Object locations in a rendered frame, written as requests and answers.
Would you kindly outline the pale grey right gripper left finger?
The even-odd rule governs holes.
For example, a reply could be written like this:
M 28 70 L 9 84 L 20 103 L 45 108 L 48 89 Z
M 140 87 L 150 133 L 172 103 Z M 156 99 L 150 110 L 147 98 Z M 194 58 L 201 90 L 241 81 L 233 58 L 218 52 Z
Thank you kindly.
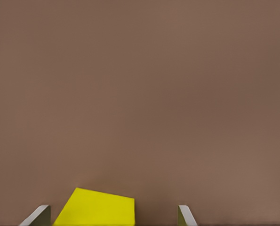
M 39 206 L 19 226 L 51 226 L 51 207 Z

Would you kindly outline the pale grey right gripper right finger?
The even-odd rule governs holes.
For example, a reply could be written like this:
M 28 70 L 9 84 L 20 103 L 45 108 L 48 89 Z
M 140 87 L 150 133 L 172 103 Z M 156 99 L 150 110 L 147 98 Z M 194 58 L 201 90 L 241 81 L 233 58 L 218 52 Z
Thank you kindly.
M 187 205 L 178 205 L 177 226 L 197 226 L 197 222 Z

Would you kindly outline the yellow box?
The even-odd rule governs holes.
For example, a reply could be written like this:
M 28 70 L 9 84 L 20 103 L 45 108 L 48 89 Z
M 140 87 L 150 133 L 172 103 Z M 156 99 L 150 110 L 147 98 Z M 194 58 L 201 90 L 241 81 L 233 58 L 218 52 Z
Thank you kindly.
M 135 199 L 75 188 L 52 226 L 135 226 Z

